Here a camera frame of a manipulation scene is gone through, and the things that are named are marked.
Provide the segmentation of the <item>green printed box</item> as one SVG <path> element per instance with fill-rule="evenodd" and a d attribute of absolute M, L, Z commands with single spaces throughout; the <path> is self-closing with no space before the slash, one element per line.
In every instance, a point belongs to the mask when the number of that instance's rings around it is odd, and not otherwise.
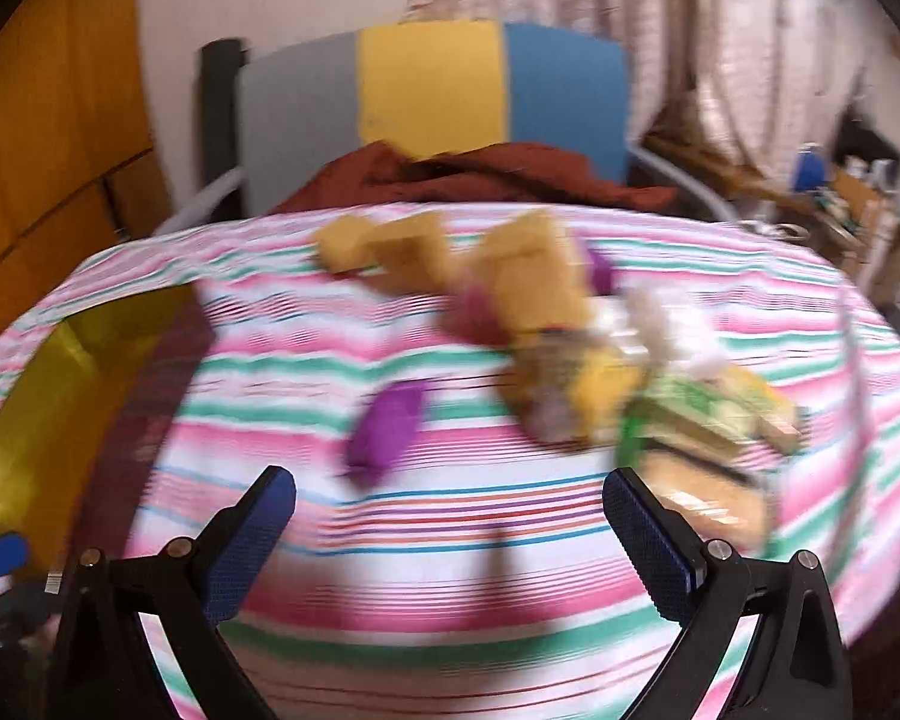
<path fill-rule="evenodd" d="M 662 444 L 699 460 L 735 465 L 756 440 L 756 418 L 717 388 L 678 374 L 656 374 L 626 406 L 617 460 L 632 465 L 640 450 Z"/>

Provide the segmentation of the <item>yellow knit hat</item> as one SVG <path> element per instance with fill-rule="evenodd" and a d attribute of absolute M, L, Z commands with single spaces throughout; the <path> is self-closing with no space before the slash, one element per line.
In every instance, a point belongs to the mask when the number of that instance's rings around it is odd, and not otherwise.
<path fill-rule="evenodd" d="M 575 450 L 606 445 L 647 367 L 642 344 L 621 346 L 582 330 L 541 330 L 512 346 L 505 398 L 536 444 Z"/>

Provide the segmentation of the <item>purple small object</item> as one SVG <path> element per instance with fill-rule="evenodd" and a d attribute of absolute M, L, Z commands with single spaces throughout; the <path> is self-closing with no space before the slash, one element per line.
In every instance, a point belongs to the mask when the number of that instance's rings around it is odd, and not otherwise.
<path fill-rule="evenodd" d="M 346 444 L 347 472 L 357 484 L 372 486 L 397 468 L 424 422 L 429 383 L 400 380 L 370 400 Z"/>

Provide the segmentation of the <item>gold storage box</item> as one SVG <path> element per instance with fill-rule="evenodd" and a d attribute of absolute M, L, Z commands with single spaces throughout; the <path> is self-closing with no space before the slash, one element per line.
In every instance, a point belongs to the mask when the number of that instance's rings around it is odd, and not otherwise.
<path fill-rule="evenodd" d="M 27 544 L 20 572 L 68 554 L 105 437 L 165 335 L 199 304 L 177 284 L 60 320 L 0 408 L 0 536 Z"/>

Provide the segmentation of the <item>tan green small box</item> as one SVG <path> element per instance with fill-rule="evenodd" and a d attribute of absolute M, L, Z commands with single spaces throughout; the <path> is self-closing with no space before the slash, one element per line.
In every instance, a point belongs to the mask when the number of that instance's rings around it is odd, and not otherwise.
<path fill-rule="evenodd" d="M 718 376 L 717 385 L 754 416 L 756 434 L 770 447 L 786 457 L 803 449 L 805 410 L 769 380 L 745 366 L 730 364 Z"/>

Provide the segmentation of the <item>striped pink green blanket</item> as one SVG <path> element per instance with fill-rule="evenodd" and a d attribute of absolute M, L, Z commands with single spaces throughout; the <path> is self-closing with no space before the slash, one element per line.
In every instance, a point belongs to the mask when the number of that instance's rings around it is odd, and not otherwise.
<path fill-rule="evenodd" d="M 808 411 L 777 466 L 775 557 L 811 550 L 845 637 L 900 582 L 900 341 L 809 250 L 721 224 L 567 206 L 638 283 L 689 289 L 730 358 Z M 530 444 L 436 298 L 389 298 L 313 258 L 320 211 L 131 242 L 86 260 L 0 337 L 0 406 L 53 325 L 191 281 L 215 342 L 172 422 L 131 554 L 198 532 L 268 465 L 299 504 L 224 635 L 286 718 L 614 718 L 674 637 L 601 512 L 610 452 Z M 416 440 L 372 486 L 347 472 L 383 387 L 425 380 Z"/>

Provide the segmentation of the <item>wooden wardrobe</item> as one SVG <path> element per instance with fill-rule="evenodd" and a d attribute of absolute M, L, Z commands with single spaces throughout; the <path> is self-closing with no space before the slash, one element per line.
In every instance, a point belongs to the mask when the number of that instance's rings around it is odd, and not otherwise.
<path fill-rule="evenodd" d="M 22 0 L 0 31 L 0 335 L 170 213 L 136 0 Z"/>

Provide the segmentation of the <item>cluttered wooden desk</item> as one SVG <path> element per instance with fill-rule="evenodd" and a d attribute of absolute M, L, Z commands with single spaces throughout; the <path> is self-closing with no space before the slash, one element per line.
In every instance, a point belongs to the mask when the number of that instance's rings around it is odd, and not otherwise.
<path fill-rule="evenodd" d="M 900 304 L 900 208 L 886 183 L 900 151 L 851 104 L 821 143 L 806 112 L 751 122 L 713 101 L 665 112 L 642 146 L 712 190 L 751 229 L 779 226 L 852 278 L 878 309 Z"/>

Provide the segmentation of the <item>pink hair roller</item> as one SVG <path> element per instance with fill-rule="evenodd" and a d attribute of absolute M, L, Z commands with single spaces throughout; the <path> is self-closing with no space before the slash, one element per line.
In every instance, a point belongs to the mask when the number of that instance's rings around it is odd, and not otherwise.
<path fill-rule="evenodd" d="M 463 283 L 448 298 L 442 327 L 466 343 L 507 346 L 509 335 L 497 318 L 496 306 L 487 289 L 474 281 Z"/>

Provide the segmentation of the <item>small yellow sponge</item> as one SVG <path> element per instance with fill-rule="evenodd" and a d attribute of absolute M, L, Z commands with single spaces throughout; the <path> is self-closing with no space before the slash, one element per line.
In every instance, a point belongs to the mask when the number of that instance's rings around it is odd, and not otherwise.
<path fill-rule="evenodd" d="M 365 270 L 374 265 L 368 241 L 377 225 L 361 215 L 338 216 L 315 234 L 317 259 L 333 275 Z"/>

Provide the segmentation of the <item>tall yellow sponge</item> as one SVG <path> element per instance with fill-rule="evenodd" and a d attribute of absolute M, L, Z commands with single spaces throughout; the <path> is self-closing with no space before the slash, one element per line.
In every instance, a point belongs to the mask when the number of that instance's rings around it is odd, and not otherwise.
<path fill-rule="evenodd" d="M 589 327 L 592 288 L 580 245 L 546 210 L 489 231 L 464 255 L 466 284 L 507 338 Z"/>

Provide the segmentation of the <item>square yellow sponge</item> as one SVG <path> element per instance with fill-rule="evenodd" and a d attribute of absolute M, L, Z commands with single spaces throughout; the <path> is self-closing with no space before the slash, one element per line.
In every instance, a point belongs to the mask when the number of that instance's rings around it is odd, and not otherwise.
<path fill-rule="evenodd" d="M 452 250 L 440 211 L 424 211 L 379 224 L 367 239 L 393 294 L 442 294 L 452 281 Z"/>

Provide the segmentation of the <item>grey yellow blue chair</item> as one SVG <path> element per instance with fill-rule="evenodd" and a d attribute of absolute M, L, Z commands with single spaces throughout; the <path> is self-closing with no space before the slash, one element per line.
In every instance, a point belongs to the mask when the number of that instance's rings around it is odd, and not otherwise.
<path fill-rule="evenodd" d="M 205 185 L 162 226 L 207 223 L 227 197 L 263 215 L 318 169 L 385 142 L 411 158 L 498 143 L 555 146 L 621 184 L 639 167 L 714 220 L 727 200 L 628 140 L 628 54 L 566 28 L 499 21 L 391 23 L 251 57 L 231 37 L 199 52 Z"/>

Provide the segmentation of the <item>dark red cloth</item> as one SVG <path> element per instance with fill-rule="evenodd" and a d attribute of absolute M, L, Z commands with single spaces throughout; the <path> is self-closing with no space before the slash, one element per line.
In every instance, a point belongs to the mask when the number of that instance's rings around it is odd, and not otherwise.
<path fill-rule="evenodd" d="M 585 156 L 541 143 L 496 143 L 414 160 L 374 142 L 323 166 L 276 206 L 279 213 L 387 203 L 550 203 L 658 213 L 673 187 L 631 187 L 601 179 Z"/>

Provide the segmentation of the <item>patterned curtain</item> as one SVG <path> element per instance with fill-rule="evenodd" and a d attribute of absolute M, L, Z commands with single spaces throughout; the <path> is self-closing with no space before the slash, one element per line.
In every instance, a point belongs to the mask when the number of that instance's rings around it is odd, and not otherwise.
<path fill-rule="evenodd" d="M 629 137 L 662 130 L 779 184 L 803 146 L 834 138 L 880 43 L 871 0 L 408 0 L 406 15 L 613 39 L 629 57 Z"/>

